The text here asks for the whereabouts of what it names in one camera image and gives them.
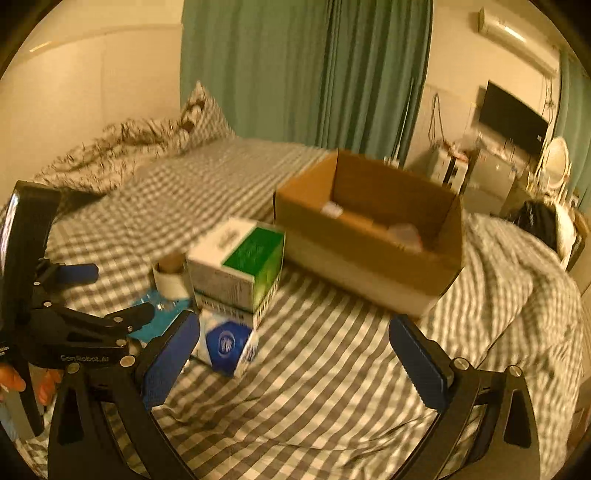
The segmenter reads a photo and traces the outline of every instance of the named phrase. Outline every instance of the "air conditioner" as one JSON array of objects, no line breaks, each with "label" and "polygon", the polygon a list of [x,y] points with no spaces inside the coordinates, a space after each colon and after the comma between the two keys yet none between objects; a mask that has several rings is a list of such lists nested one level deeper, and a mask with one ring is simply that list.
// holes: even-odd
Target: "air conditioner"
[{"label": "air conditioner", "polygon": [[554,78],[558,75],[559,63],[550,46],[545,47],[527,38],[484,8],[479,13],[478,31],[531,63],[545,76]]}]

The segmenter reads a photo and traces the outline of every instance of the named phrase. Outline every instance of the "curtain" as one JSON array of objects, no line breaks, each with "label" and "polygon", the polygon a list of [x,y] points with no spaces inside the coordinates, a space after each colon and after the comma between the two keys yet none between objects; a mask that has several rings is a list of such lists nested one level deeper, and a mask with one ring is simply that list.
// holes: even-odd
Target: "curtain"
[{"label": "curtain", "polygon": [[402,163],[433,0],[186,0],[181,100],[201,80],[243,137]]},{"label": "curtain", "polygon": [[579,191],[579,208],[591,207],[591,80],[582,66],[560,56],[560,104],[554,129],[555,137],[563,137],[569,148],[572,164],[569,191]]}]

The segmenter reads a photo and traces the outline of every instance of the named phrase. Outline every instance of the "open cardboard box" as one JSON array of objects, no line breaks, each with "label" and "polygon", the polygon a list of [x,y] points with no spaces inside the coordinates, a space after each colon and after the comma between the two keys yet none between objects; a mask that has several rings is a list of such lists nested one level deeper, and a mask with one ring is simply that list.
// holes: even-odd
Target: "open cardboard box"
[{"label": "open cardboard box", "polygon": [[[328,154],[278,188],[274,208],[286,258],[396,312],[427,313],[462,269],[460,198],[362,155]],[[388,234],[408,223],[422,252]]]}]

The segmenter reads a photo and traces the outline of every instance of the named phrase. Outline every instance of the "patterned blanket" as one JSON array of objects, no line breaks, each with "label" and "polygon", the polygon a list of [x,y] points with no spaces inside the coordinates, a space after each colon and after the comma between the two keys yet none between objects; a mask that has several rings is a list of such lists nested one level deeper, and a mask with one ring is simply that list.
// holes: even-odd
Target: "patterned blanket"
[{"label": "patterned blanket", "polygon": [[[154,163],[54,225],[52,260],[100,268],[96,284],[67,290],[63,300],[94,314],[129,306],[150,287],[152,262],[229,215],[271,220],[275,187],[323,154],[227,138]],[[550,478],[566,454],[580,377],[577,288],[555,253],[502,220],[468,216],[465,243],[465,268],[420,327],[451,357],[500,371],[521,366],[542,478]],[[390,317],[287,263],[245,376],[225,378],[191,360],[154,415],[198,478],[389,478],[435,415],[392,352]],[[477,415],[446,472],[460,464]],[[111,420],[142,472],[121,421]],[[46,441],[26,445],[42,472]]]}]

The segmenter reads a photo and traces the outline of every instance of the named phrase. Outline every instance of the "beige wall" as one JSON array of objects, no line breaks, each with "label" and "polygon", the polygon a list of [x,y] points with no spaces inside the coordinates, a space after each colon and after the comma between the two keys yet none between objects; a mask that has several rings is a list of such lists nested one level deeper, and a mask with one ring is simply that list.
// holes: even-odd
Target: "beige wall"
[{"label": "beige wall", "polygon": [[37,25],[0,79],[0,203],[108,123],[178,115],[182,7],[64,0]]},{"label": "beige wall", "polygon": [[[521,6],[522,12],[532,10],[538,15],[529,15],[528,20],[525,20],[492,0],[435,2],[426,85],[411,140],[407,167],[412,168],[430,148],[428,128],[435,93],[440,95],[444,133],[450,141],[459,140],[472,128],[480,128],[473,122],[476,101],[479,89],[485,89],[489,80],[511,92],[533,110],[542,113],[546,93],[543,74],[500,44],[478,33],[478,11],[484,7],[538,44],[545,45],[558,67],[558,50],[553,48],[553,44],[556,43],[556,35],[560,36],[560,33],[554,31],[551,23],[548,26],[549,21],[528,0],[514,0],[514,3]],[[536,25],[530,24],[530,21],[535,21]],[[560,79],[553,79],[552,86],[554,103],[557,103]],[[549,119],[548,108],[544,117]],[[553,124],[548,129],[549,135],[552,130]]]}]

